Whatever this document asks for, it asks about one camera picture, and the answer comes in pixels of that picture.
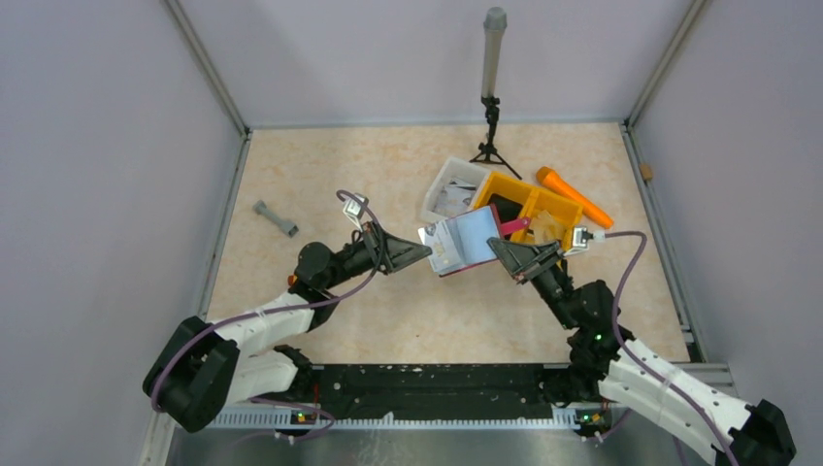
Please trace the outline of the red card holder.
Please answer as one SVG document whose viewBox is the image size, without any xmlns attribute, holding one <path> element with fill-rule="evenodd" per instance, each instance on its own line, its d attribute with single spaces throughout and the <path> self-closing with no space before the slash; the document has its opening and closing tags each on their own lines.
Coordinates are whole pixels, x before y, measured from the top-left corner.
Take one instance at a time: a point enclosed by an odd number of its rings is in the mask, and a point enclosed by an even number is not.
<svg viewBox="0 0 823 466">
<path fill-rule="evenodd" d="M 528 217 L 501 222 L 496 207 L 487 205 L 429 223 L 418 229 L 418 236 L 432 251 L 428 260 L 433 272 L 446 277 L 496 260 L 487 241 L 505 239 L 526 230 L 530 223 Z"/>
</svg>

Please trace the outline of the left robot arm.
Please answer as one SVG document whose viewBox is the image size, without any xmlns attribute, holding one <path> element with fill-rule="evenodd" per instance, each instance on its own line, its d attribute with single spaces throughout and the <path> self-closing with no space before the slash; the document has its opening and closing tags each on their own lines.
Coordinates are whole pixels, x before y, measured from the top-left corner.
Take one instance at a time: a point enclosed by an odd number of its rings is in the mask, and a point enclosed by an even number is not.
<svg viewBox="0 0 823 466">
<path fill-rule="evenodd" d="M 309 333 L 334 313 L 342 296 L 331 288 L 363 276 L 401 271 L 430 256 L 425 245 L 387 233 L 368 221 L 339 251 L 311 242 L 298 254 L 288 289 L 241 315 L 183 320 L 142 385 L 151 406 L 188 432 L 210 424 L 227 405 L 285 392 L 303 367 L 299 354 L 276 343 Z"/>
</svg>

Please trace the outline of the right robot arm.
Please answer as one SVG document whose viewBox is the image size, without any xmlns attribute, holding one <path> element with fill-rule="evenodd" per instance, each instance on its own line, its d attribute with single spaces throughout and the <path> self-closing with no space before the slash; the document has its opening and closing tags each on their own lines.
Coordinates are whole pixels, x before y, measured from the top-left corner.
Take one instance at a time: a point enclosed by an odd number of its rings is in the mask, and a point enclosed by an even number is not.
<svg viewBox="0 0 823 466">
<path fill-rule="evenodd" d="M 574 287 L 558 242 L 491 238 L 488 245 L 519 284 L 530 284 L 574 333 L 570 379 L 653 422 L 709 465 L 788 465 L 797 448 L 783 411 L 747 403 L 667 361 L 618 322 L 620 290 L 602 280 Z"/>
</svg>

